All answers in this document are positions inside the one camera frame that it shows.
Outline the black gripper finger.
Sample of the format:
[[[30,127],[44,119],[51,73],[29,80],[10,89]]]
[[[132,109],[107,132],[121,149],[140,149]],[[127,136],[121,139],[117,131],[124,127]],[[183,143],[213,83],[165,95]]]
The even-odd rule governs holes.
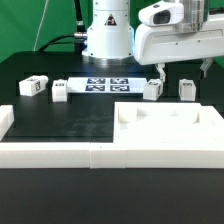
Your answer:
[[[201,78],[204,79],[207,76],[207,72],[213,63],[212,58],[204,58],[203,63],[200,67],[201,70]]]
[[[165,82],[166,81],[166,73],[164,71],[164,68],[165,68],[165,65],[164,64],[157,64],[156,65],[156,69],[157,71],[159,72],[159,75],[160,75],[160,80]]]

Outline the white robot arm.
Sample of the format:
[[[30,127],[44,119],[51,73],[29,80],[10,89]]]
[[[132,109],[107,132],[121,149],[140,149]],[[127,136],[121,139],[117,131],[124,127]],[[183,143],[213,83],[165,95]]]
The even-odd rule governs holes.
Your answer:
[[[224,56],[224,8],[210,0],[157,0],[138,13],[140,25],[129,23],[130,0],[93,0],[93,22],[87,29],[83,58],[92,63],[135,59],[154,64],[165,78],[169,62],[201,59],[207,71]]]

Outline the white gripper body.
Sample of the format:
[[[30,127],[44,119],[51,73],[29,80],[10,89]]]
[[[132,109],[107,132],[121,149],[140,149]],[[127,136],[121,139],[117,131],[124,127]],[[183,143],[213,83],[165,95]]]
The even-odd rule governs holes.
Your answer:
[[[206,22],[193,33],[178,33],[173,26],[141,24],[135,35],[134,57],[141,65],[210,58],[224,55],[224,25]]]

